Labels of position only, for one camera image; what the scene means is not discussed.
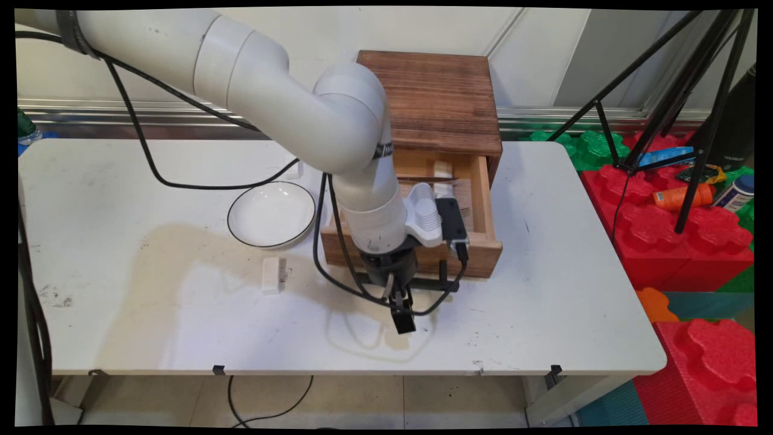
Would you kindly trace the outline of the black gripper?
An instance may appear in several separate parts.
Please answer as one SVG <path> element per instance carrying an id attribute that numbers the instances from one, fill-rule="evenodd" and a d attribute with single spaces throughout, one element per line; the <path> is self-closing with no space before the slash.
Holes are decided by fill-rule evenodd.
<path id="1" fill-rule="evenodd" d="M 398 334 L 409 334 L 416 330 L 414 300 L 409 284 L 418 270 L 418 245 L 417 239 L 406 237 L 398 248 L 389 253 L 360 253 L 365 269 L 365 272 L 360 273 L 360 282 L 385 289 L 381 298 L 388 299 L 390 315 Z"/>

